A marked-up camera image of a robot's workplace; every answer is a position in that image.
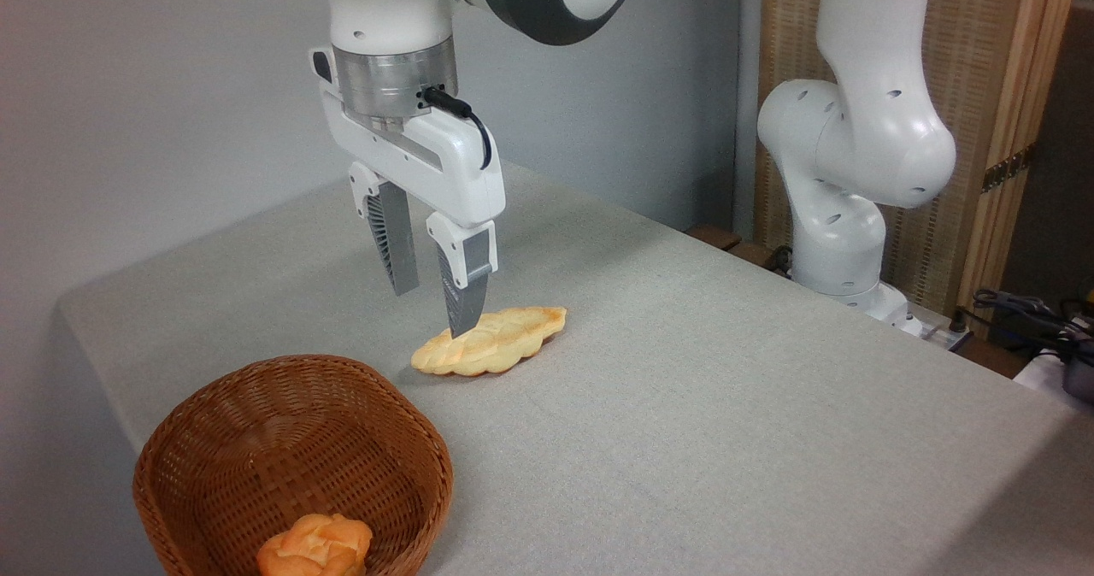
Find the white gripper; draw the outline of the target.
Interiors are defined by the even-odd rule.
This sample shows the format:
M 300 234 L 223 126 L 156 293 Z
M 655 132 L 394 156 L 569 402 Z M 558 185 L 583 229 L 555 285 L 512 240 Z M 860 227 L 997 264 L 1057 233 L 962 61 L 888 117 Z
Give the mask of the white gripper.
M 442 109 L 403 120 L 398 131 L 344 104 L 331 48 L 312 48 L 321 103 L 333 139 L 356 162 L 349 168 L 353 202 L 366 221 L 395 295 L 417 289 L 414 226 L 408 195 L 434 209 L 426 228 L 435 242 L 450 336 L 479 324 L 489 278 L 497 271 L 493 218 L 505 209 L 503 171 L 492 156 L 492 136 L 472 120 Z

